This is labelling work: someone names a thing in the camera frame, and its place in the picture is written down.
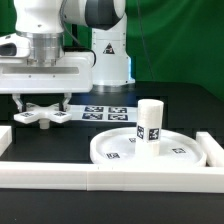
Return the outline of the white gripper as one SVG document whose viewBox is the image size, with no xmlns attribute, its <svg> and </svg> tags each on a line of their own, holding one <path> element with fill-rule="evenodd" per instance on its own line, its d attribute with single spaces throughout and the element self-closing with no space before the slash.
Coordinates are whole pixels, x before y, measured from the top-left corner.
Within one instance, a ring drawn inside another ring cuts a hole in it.
<svg viewBox="0 0 224 224">
<path fill-rule="evenodd" d="M 20 94 L 64 93 L 59 111 L 65 112 L 72 93 L 92 89 L 92 53 L 66 53 L 52 67 L 23 64 L 0 65 L 0 94 L 13 94 L 19 112 L 24 111 Z"/>
</svg>

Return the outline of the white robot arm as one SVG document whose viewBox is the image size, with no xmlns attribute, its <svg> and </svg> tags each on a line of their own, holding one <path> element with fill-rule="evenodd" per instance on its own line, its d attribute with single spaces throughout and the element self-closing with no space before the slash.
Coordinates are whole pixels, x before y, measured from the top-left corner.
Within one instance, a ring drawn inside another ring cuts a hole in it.
<svg viewBox="0 0 224 224">
<path fill-rule="evenodd" d="M 0 94 L 113 90 L 134 82 L 126 0 L 13 0 L 15 32 L 0 37 Z"/>
</svg>

